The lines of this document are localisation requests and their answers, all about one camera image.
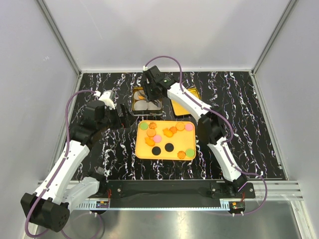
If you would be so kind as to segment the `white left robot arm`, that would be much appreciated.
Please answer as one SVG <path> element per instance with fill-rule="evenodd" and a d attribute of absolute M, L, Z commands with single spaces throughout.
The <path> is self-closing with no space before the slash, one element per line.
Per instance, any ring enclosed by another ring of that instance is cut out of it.
<path fill-rule="evenodd" d="M 26 216 L 25 232 L 29 237 L 37 237 L 29 232 L 29 223 L 60 232 L 71 212 L 84 200 L 91 196 L 103 197 L 110 192 L 106 176 L 98 171 L 89 172 L 71 190 L 66 188 L 80 163 L 106 130 L 128 128 L 135 122 L 126 105 L 120 106 L 122 116 L 105 100 L 89 102 L 80 123 L 71 128 L 62 154 L 48 176 L 32 194 L 22 196 L 20 203 Z"/>

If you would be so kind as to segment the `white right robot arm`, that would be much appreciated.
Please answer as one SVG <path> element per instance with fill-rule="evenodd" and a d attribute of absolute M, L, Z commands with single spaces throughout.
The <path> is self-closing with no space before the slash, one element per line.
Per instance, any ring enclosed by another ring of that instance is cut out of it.
<path fill-rule="evenodd" d="M 173 76 L 162 73 L 157 66 L 143 67 L 145 79 L 141 82 L 147 100 L 167 97 L 185 108 L 197 123 L 198 140 L 207 144 L 217 159 L 226 191 L 231 197 L 244 192 L 247 179 L 239 169 L 226 139 L 225 125 L 231 127 L 227 119 L 218 111 L 195 97 Z"/>

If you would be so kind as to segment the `black sandwich cookie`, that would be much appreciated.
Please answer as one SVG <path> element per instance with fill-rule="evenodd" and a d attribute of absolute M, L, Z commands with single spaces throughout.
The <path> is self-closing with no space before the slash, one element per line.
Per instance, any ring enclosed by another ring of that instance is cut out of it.
<path fill-rule="evenodd" d="M 165 150 L 167 152 L 172 152 L 174 150 L 174 145 L 171 144 L 171 143 L 167 143 L 165 146 L 164 146 Z"/>
<path fill-rule="evenodd" d="M 158 156 L 161 154 L 161 148 L 158 147 L 158 146 L 155 146 L 152 148 L 152 154 L 155 155 L 155 156 Z"/>

